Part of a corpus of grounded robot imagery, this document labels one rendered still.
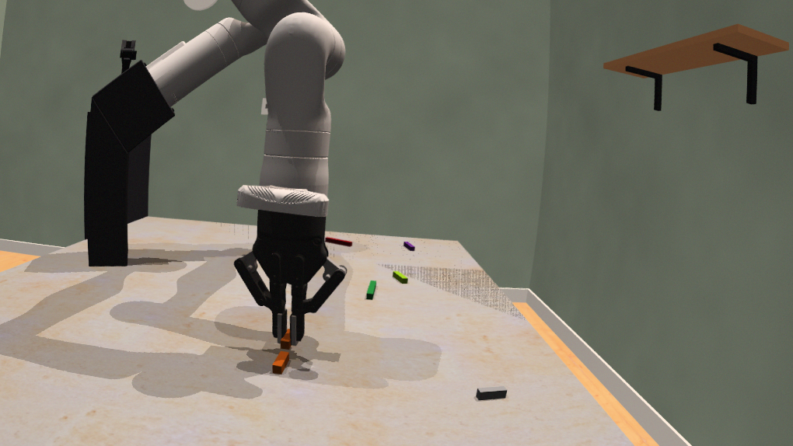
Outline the orange rod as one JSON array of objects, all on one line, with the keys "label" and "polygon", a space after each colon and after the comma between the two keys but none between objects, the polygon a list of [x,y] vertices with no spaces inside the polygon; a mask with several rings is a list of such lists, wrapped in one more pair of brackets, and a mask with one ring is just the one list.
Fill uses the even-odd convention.
[{"label": "orange rod", "polygon": [[282,375],[288,361],[289,361],[289,352],[280,351],[279,355],[277,356],[276,360],[272,365],[273,373]]},{"label": "orange rod", "polygon": [[291,347],[290,329],[287,329],[286,334],[281,338],[281,349],[289,350]]}]

